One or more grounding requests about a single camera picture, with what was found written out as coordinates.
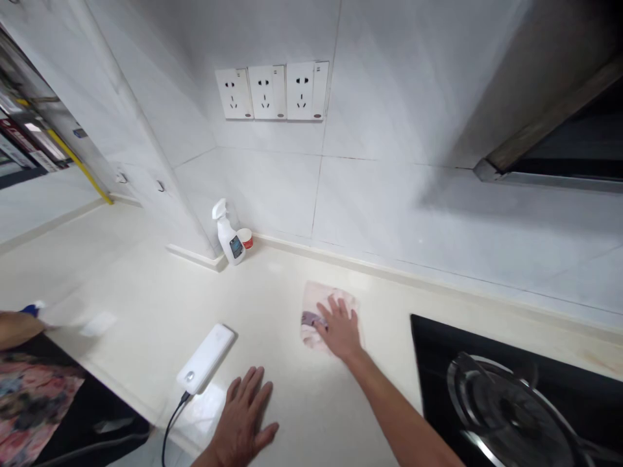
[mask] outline yellow pole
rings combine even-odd
[[[71,160],[73,160],[76,163],[76,165],[80,167],[80,170],[82,171],[82,173],[84,173],[86,178],[89,179],[89,182],[91,182],[91,185],[93,185],[93,188],[97,190],[99,195],[102,198],[104,198],[104,201],[106,201],[108,204],[112,204],[112,199],[108,198],[108,195],[97,185],[97,182],[95,181],[93,176],[89,173],[89,170],[87,170],[87,168],[84,166],[82,161],[78,159],[78,156],[76,156],[76,154],[74,154],[73,151],[69,149],[69,146],[65,144],[65,141],[60,139],[60,136],[56,134],[56,132],[52,128],[48,128],[47,132],[52,137],[52,139],[56,141],[56,144],[59,145],[67,153],[67,155],[71,158]]]

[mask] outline spray bottle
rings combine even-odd
[[[223,247],[223,252],[227,257],[227,261],[231,265],[237,265],[245,257],[245,247],[238,239],[236,231],[232,229],[232,225],[227,219],[227,201],[221,198],[212,208],[212,219],[216,220],[219,229],[219,241]]]

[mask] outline spray bottle label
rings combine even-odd
[[[244,247],[242,246],[242,243],[240,243],[240,240],[238,240],[238,236],[235,236],[230,240],[229,246],[231,247],[232,253],[234,254],[234,259],[242,255]]]

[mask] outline right hand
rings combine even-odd
[[[330,296],[329,305],[331,311],[327,310],[321,303],[316,304],[326,320],[327,328],[318,322],[314,323],[314,327],[329,350],[347,363],[348,360],[363,353],[357,325],[359,318],[355,310],[351,310],[351,317],[348,317],[348,309],[343,298],[340,298],[336,303],[333,296]]]

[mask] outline patterned clothing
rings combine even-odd
[[[84,382],[84,371],[24,353],[0,353],[0,466],[31,465]]]

